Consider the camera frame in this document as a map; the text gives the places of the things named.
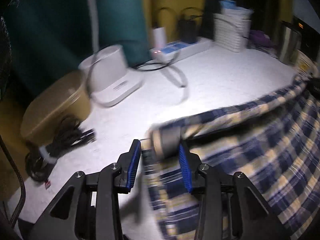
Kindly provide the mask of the stainless steel tumbler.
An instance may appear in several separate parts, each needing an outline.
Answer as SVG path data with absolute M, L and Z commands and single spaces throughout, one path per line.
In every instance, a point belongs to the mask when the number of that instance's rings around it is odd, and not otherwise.
M 279 29 L 277 58 L 283 64 L 289 64 L 300 42 L 300 31 L 289 22 L 282 21 Z

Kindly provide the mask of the brown oval lidded container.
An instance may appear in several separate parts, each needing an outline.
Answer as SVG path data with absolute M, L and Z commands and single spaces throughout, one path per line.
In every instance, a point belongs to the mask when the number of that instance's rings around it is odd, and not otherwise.
M 42 146 L 52 141 L 65 116 L 72 115 L 84 121 L 90 112 L 85 78 L 79 70 L 73 71 L 30 103 L 23 116 L 21 136 L 27 142 Z

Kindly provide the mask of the yellow curtain left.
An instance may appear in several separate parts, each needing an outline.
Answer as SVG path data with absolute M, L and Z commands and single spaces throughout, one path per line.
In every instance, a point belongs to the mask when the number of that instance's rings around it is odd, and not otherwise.
M 177 18 L 184 8 L 191 7 L 188 14 L 196 14 L 195 8 L 203 9 L 205 0 L 142 0 L 149 46 L 153 45 L 152 27 L 155 22 L 164 27 L 167 41 L 178 39 Z

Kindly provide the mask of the white plastic basket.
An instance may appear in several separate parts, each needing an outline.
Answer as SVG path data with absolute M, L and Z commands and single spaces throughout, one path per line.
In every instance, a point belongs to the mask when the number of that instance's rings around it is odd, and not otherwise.
M 223 14 L 213 14 L 214 41 L 232 52 L 244 50 L 249 39 L 251 21 Z

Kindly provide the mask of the white charger plug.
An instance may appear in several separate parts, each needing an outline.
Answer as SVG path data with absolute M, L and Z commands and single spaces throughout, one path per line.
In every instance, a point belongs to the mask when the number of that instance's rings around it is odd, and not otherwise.
M 164 27 L 153 28 L 152 35 L 155 49 L 162 49 L 167 45 L 167 35 Z

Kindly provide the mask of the blue yellow plaid pants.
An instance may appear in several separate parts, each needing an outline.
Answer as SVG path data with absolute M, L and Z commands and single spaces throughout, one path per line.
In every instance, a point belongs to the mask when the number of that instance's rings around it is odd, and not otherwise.
M 199 198 L 183 183 L 180 142 L 226 174 L 245 174 L 291 239 L 319 239 L 318 78 L 296 74 L 253 101 L 149 129 L 143 169 L 163 239 L 193 239 L 199 221 Z

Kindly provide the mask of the white tablecloth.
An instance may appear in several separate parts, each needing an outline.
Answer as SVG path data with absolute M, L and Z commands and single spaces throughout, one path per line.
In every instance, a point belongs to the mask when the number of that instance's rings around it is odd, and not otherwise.
M 66 181 L 76 172 L 94 173 L 114 163 L 148 129 L 172 119 L 252 101 L 288 85 L 295 70 L 257 50 L 234 53 L 219 46 L 176 63 L 187 78 L 177 88 L 159 71 L 144 72 L 143 86 L 112 108 L 93 106 L 83 122 L 96 140 L 58 160 L 51 186 L 25 181 L 26 200 L 20 218 L 35 223 Z

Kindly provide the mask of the black power adapter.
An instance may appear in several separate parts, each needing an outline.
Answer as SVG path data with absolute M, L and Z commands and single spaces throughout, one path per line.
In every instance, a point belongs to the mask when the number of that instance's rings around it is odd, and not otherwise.
M 179 20 L 178 32 L 182 42 L 187 44 L 197 42 L 197 23 L 195 20 Z

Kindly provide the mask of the yellow curtain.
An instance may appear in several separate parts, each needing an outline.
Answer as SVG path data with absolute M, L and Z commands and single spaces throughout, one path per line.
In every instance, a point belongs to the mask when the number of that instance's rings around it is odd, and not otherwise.
M 164 27 L 167 41 L 178 39 L 177 18 L 184 8 L 191 7 L 188 14 L 196 14 L 195 8 L 203 9 L 205 0 L 142 0 L 149 46 L 153 45 L 152 27 L 155 22 Z
M 292 22 L 293 19 L 293 0 L 279 0 L 278 20 Z

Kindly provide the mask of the teal curtain left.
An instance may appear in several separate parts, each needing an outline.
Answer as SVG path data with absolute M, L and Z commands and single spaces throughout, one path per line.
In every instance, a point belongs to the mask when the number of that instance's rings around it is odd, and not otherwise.
M 149 58 L 142 0 L 96 0 L 99 47 L 120 44 L 133 67 Z M 8 0 L 14 66 L 30 81 L 54 80 L 93 52 L 87 0 Z

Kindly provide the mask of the yellow curtain right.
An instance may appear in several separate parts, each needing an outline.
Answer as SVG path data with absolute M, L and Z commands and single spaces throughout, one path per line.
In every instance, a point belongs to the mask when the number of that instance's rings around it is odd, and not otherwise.
M 278 20 L 292 22 L 293 19 L 293 0 L 279 0 Z

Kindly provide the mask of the white cartoon mug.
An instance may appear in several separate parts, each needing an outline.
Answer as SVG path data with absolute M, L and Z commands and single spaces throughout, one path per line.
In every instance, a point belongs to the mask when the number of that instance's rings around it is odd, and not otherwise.
M 303 52 L 297 50 L 297 58 L 295 61 L 295 68 L 298 70 L 299 74 L 305 77 L 319 78 L 319 71 L 317 68 L 317 63 L 312 61 Z

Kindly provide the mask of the purple cloth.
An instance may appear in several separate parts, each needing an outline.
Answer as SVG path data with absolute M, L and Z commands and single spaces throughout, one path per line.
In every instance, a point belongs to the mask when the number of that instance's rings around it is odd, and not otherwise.
M 268 48 L 273 46 L 273 43 L 270 40 L 270 38 L 263 31 L 260 30 L 250 30 L 249 40 L 257 46 Z

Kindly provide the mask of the white power strip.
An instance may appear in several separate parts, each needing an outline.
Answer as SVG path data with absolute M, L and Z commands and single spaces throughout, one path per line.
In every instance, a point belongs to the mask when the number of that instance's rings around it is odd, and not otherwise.
M 175 41 L 167 44 L 161 49 L 151 49 L 151 57 L 159 62 L 174 62 L 186 59 L 195 54 L 208 50 L 213 45 L 213 41 L 208 38 L 198 37 L 197 42 L 193 44 Z

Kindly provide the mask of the white desk lamp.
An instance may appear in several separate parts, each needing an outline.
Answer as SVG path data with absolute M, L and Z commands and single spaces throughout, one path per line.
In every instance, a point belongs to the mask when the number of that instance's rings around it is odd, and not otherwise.
M 89 98 L 101 108 L 110 108 L 140 89 L 143 77 L 130 70 L 123 46 L 99 48 L 99 18 L 96 0 L 87 0 L 93 54 L 79 64 Z

